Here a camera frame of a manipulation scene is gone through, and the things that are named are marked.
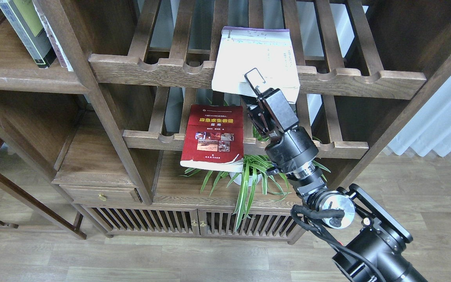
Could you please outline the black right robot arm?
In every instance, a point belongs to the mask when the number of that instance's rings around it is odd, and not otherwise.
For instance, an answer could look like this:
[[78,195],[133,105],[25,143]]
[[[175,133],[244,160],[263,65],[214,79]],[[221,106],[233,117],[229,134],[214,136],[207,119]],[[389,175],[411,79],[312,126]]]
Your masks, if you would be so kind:
[[245,74],[256,98],[248,114],[257,131],[269,138],[268,175],[283,174],[301,205],[290,214],[300,227],[328,243],[333,261],[351,282],[424,282],[402,252],[412,235],[360,186],[330,190],[313,163],[318,148],[280,89],[270,88],[258,69]]

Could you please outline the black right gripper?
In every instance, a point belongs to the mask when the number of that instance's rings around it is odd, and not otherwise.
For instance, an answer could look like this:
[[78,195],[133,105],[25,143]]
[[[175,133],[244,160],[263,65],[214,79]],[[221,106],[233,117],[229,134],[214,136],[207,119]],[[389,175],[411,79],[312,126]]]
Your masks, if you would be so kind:
[[253,68],[244,75],[250,90],[240,95],[248,115],[259,134],[269,138],[265,153],[274,166],[274,171],[286,175],[312,175],[312,161],[318,148],[290,107],[280,89],[269,89],[269,85]]

